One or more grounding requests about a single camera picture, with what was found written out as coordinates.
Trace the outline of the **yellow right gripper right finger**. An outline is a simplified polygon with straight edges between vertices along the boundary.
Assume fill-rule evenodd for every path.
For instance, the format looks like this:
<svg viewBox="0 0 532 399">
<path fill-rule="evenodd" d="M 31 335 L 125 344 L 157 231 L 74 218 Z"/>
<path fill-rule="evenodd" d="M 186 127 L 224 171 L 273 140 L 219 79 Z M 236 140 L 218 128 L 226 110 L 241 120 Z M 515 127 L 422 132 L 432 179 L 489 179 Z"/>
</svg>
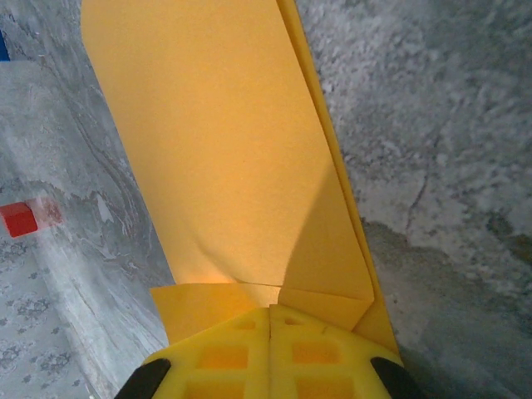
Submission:
<svg viewBox="0 0 532 399">
<path fill-rule="evenodd" d="M 269 308 L 272 398 L 419 398 L 394 352 L 281 305 Z"/>
</svg>

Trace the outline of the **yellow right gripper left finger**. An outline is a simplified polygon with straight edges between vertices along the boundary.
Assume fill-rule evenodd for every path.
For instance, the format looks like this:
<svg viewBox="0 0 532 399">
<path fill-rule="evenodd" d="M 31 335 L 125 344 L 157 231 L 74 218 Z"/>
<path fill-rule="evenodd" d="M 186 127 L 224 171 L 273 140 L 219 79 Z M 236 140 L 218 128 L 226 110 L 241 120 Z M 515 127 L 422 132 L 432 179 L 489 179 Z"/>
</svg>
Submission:
<svg viewBox="0 0 532 399">
<path fill-rule="evenodd" d="M 148 356 L 117 398 L 268 398 L 269 310 L 257 308 Z"/>
</svg>

